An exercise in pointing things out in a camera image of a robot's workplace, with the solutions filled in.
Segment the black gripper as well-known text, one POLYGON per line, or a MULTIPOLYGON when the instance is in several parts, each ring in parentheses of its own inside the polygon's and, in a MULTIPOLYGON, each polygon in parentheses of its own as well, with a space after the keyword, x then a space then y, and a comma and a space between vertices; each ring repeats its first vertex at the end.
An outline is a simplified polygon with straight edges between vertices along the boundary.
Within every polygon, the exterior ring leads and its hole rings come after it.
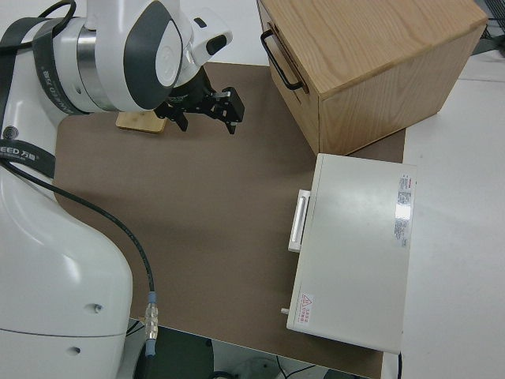
POLYGON ((215 92, 206 71, 199 70, 195 77, 174 87, 154 112, 158 118, 175 122, 182 132, 189 125, 185 113, 205 114, 222 121, 229 134, 234 135, 237 124, 243 120, 245 106, 234 87, 215 92))

